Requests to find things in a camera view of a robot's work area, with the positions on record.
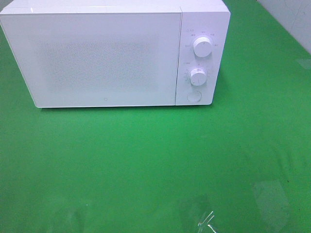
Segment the round white door button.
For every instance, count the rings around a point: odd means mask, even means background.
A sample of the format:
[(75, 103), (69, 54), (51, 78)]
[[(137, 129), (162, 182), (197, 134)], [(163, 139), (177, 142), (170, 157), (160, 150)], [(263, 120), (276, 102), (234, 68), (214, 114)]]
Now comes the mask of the round white door button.
[(200, 91), (192, 91), (187, 94), (187, 100), (189, 102), (199, 102), (202, 98), (202, 94)]

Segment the white microwave knob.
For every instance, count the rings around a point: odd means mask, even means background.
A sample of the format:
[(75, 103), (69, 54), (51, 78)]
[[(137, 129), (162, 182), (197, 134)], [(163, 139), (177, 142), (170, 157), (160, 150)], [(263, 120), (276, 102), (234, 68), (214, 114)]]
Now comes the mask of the white microwave knob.
[(204, 69), (196, 68), (190, 71), (190, 84), (193, 86), (204, 85), (207, 81), (207, 72)]
[(212, 41), (207, 36), (201, 36), (194, 40), (193, 51), (197, 57), (204, 58), (212, 52)]

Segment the white microwave door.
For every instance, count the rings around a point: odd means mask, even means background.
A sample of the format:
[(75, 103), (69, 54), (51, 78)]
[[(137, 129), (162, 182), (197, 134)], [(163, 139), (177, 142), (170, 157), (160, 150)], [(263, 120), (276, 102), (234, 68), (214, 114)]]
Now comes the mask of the white microwave door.
[(174, 105), (180, 13), (2, 15), (36, 107)]

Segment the white microwave oven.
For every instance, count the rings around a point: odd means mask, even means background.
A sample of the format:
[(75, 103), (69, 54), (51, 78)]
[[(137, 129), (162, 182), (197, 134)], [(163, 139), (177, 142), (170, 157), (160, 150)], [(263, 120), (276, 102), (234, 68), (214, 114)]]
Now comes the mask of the white microwave oven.
[[(209, 105), (220, 69), (230, 11), (221, 0), (14, 0), (2, 15), (36, 14), (152, 14), (180, 13), (180, 36), (174, 105)], [(200, 58), (194, 54), (193, 42), (201, 36), (212, 41), (212, 52)], [(190, 84), (190, 71), (207, 72), (204, 85)], [(189, 102), (187, 94), (200, 91), (199, 102)]]

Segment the clear tape patch on table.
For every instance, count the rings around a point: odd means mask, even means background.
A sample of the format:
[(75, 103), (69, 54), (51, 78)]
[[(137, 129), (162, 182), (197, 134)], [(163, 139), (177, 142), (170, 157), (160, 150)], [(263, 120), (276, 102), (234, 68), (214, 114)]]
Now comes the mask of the clear tape patch on table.
[(260, 216), (270, 233), (278, 233), (289, 220), (289, 201), (279, 180), (257, 182), (253, 194)]

